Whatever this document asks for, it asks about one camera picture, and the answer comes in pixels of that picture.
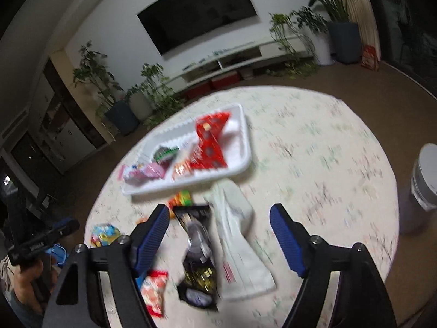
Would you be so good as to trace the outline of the person's left hand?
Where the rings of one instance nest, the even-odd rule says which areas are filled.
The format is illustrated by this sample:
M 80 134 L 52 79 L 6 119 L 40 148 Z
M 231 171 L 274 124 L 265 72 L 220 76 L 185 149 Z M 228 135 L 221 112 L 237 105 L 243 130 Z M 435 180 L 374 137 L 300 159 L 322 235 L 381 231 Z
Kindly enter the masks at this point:
M 13 291 L 17 300 L 38 314 L 42 314 L 43 309 L 36 299 L 32 282 L 42 275 L 43 268 L 43 262 L 39 259 L 27 269 L 16 266 L 13 276 Z

